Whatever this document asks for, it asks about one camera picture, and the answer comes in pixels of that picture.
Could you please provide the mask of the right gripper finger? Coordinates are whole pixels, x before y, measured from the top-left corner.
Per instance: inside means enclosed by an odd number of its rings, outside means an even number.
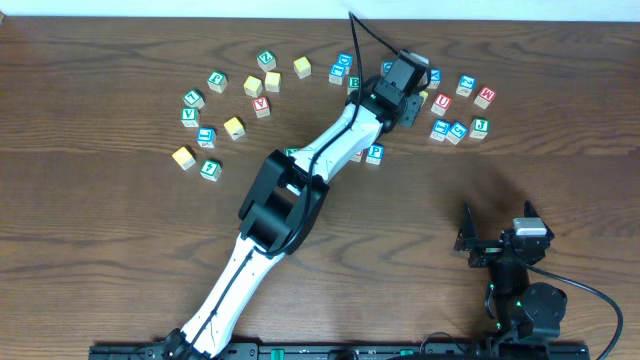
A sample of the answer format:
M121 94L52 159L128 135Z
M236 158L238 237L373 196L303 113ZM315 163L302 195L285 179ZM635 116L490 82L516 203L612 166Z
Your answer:
M530 201L526 201L525 204L524 204L524 217L539 217L541 219L541 217L539 216L539 214L536 211L535 207L533 206L533 204ZM549 239L553 239L554 238L553 231L547 225L546 225L546 227L547 227L547 235L545 237L547 237Z
M455 251L472 251L478 245L477 229L473 220L471 208L467 203L463 205L463 218L454 244Z

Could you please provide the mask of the blue P block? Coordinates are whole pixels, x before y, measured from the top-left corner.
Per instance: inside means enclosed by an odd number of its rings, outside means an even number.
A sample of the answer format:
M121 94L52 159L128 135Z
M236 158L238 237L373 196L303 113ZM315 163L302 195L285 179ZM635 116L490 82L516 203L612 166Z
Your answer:
M373 165L379 165L384 157L385 148L383 145L372 144L367 149L366 162Z

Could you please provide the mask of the green N block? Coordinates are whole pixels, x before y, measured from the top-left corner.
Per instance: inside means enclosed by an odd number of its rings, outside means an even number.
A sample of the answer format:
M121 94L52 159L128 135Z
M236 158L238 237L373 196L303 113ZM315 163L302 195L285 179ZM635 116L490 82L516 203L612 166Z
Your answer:
M285 147L284 148L284 153L285 153L286 156L292 156L293 154L295 154L298 151L299 151L298 147Z

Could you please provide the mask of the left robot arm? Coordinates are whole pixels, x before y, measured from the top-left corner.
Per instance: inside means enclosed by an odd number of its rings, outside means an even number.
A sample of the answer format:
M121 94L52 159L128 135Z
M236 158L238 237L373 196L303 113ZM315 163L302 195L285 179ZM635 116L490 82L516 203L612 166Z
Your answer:
M196 314L166 338L165 359L213 359L267 273L311 231L331 179L397 124L415 120L429 82L428 59L406 50L388 72L351 92L336 122L306 147L272 152L240 209L239 235L220 278Z

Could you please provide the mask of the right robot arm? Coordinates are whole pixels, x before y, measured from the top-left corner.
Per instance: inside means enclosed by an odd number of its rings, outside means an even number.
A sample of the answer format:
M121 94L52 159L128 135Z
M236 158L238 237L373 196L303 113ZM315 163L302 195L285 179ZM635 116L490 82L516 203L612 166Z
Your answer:
M485 309L498 325L486 340L489 356L505 357L517 347L532 347L545 358L549 341L560 335L567 295L548 283L532 283L528 270L545 257L554 238L529 201L524 203L524 215L494 240L479 238L470 207L463 207L454 249L469 254L471 268L489 271Z

